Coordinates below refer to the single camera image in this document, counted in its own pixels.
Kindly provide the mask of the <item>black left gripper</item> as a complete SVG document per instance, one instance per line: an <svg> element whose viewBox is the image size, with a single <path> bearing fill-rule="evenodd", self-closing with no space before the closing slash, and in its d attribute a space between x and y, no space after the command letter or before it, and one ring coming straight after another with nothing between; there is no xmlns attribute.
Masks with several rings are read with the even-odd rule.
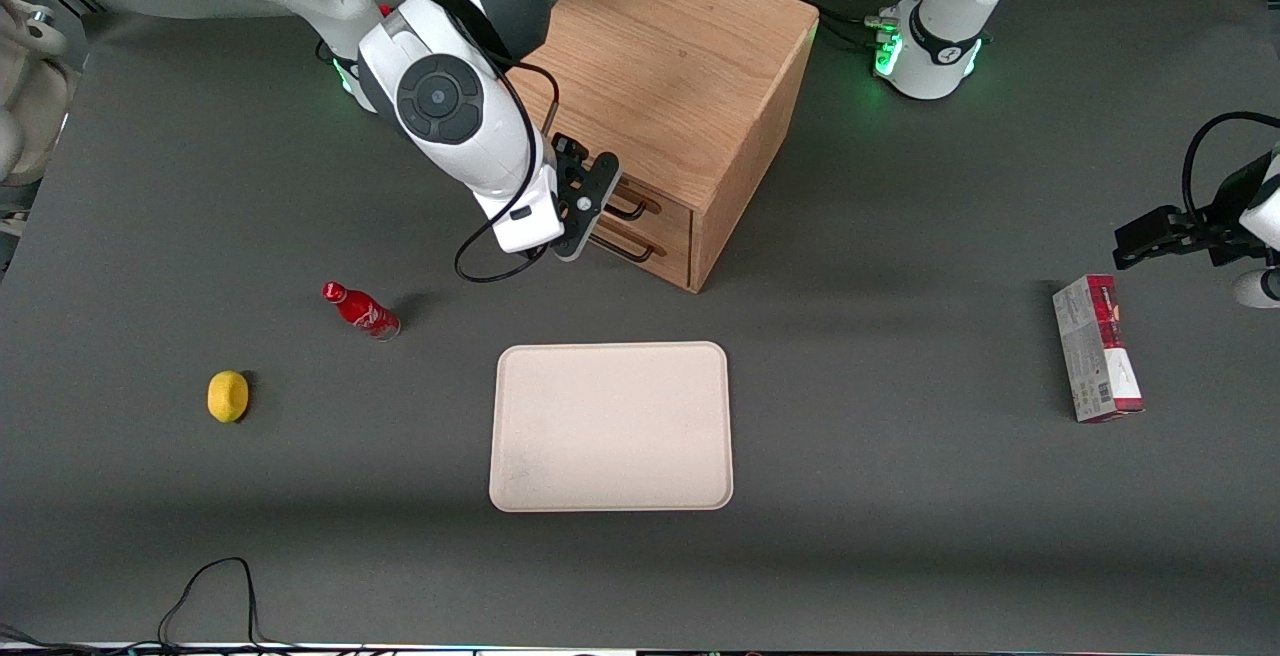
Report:
<svg viewBox="0 0 1280 656"><path fill-rule="evenodd" d="M1272 249L1240 223L1263 188L1274 155L1266 152L1228 176L1208 206L1198 210L1207 229L1210 263L1225 266L1243 259L1274 264ZM1114 231L1114 264L1126 270L1153 258L1203 249L1192 217L1180 208L1160 206Z"/></svg>

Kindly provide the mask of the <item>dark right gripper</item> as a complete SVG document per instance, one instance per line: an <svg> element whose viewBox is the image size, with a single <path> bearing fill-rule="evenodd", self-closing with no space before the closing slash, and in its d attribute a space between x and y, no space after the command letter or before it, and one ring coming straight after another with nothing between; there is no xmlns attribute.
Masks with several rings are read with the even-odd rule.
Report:
<svg viewBox="0 0 1280 656"><path fill-rule="evenodd" d="M557 213L562 236L552 251L562 261L579 258L621 179L621 161L614 152L599 152L589 163L589 151L568 135L552 138L557 165Z"/></svg>

